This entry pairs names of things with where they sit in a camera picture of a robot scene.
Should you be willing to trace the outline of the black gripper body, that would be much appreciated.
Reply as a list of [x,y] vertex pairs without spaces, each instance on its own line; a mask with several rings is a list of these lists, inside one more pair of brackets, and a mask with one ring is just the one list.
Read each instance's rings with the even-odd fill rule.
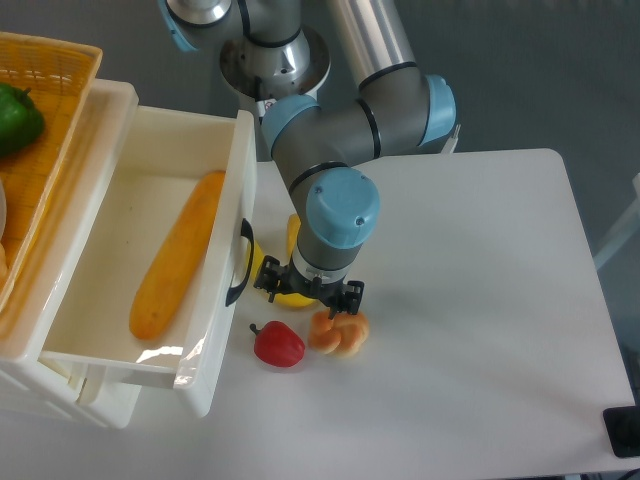
[[345,276],[330,278],[327,280],[324,277],[320,277],[316,280],[315,276],[312,279],[306,278],[298,268],[289,263],[289,282],[290,293],[298,293],[307,298],[314,299],[324,305],[324,301],[329,292],[338,284],[343,283]]

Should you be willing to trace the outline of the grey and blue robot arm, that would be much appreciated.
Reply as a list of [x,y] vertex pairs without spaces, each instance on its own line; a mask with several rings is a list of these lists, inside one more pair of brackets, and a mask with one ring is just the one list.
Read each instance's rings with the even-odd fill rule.
[[447,82],[416,65],[391,1],[329,5],[359,95],[325,111],[317,92],[330,59],[323,38],[302,21],[298,1],[163,1],[177,46],[222,48],[220,71],[255,115],[301,220],[287,264],[266,258],[255,287],[270,296],[300,294],[332,314],[355,314],[364,293],[347,273],[379,212],[374,183],[360,164],[447,135],[456,103]]

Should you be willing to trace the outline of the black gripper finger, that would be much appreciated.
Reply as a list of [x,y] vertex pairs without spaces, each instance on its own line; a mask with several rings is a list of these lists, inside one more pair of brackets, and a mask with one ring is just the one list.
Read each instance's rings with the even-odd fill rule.
[[289,294],[288,266],[282,265],[275,257],[266,255],[260,264],[253,286],[267,295],[269,303],[273,303],[278,295]]
[[329,308],[329,319],[334,319],[338,314],[356,315],[364,294],[364,283],[358,280],[350,280],[347,283],[336,285],[326,296],[324,305]]

